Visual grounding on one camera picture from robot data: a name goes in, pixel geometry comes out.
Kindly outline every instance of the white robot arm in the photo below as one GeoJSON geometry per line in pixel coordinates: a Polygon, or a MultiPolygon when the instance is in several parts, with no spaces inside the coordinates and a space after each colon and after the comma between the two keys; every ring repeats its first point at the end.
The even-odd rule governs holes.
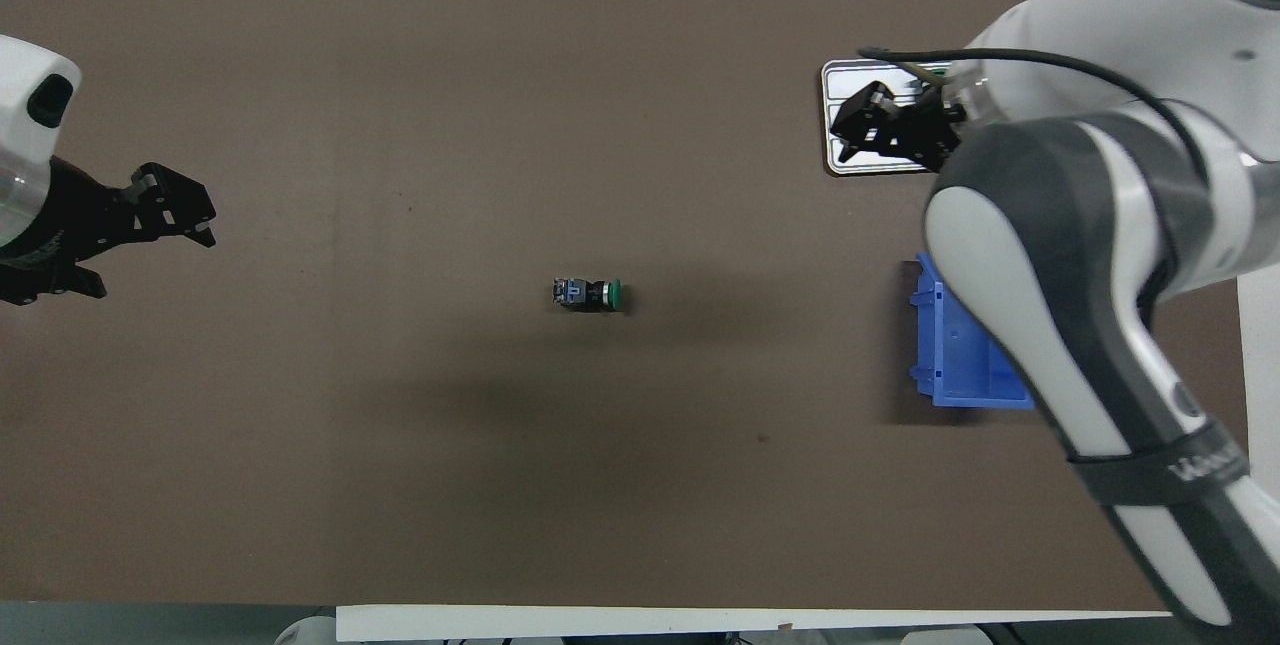
{"type": "Polygon", "coordinates": [[[186,235],[212,247],[216,212],[205,186],[146,163],[124,189],[104,188],[54,156],[79,68],[0,35],[0,299],[17,306],[73,291],[101,298],[79,266],[115,244],[186,235]]]}
{"type": "Polygon", "coordinates": [[[1207,642],[1280,641],[1280,506],[1147,328],[1280,262],[1280,0],[1030,0],[965,51],[863,52],[956,63],[909,111],[855,95],[832,132],[940,170],[938,270],[1157,591],[1207,642]]]}

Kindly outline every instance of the brown tabletop surface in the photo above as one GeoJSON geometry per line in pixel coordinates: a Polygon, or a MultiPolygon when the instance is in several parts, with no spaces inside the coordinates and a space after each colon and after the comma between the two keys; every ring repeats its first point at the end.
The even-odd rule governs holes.
{"type": "MultiPolygon", "coordinates": [[[[1019,1],[0,0],[63,157],[219,207],[0,308],[0,598],[1160,608],[1038,413],[908,379],[932,177],[823,168],[824,61],[1019,1]]],[[[1234,284],[1157,325],[1244,440],[1234,284]]]]}

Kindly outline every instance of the small electronic component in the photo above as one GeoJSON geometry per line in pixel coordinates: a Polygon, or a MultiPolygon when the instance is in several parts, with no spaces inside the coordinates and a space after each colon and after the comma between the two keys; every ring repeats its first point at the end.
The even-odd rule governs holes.
{"type": "Polygon", "coordinates": [[[590,282],[579,276],[558,276],[552,285],[552,302],[582,312],[622,310],[622,282],[590,282]]]}

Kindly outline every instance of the blue plastic container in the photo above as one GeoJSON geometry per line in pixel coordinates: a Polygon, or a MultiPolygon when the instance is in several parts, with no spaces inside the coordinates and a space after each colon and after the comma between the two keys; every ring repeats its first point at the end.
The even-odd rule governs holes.
{"type": "Polygon", "coordinates": [[[987,329],[951,294],[928,253],[911,305],[919,317],[915,388],[943,408],[1036,407],[1018,371],[987,329]]]}

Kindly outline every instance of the green ring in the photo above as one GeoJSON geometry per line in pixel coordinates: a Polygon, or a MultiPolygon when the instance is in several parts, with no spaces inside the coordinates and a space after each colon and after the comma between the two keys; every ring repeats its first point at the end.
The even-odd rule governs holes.
{"type": "Polygon", "coordinates": [[[611,308],[611,311],[620,311],[622,308],[622,282],[621,280],[609,282],[609,308],[611,308]]]}

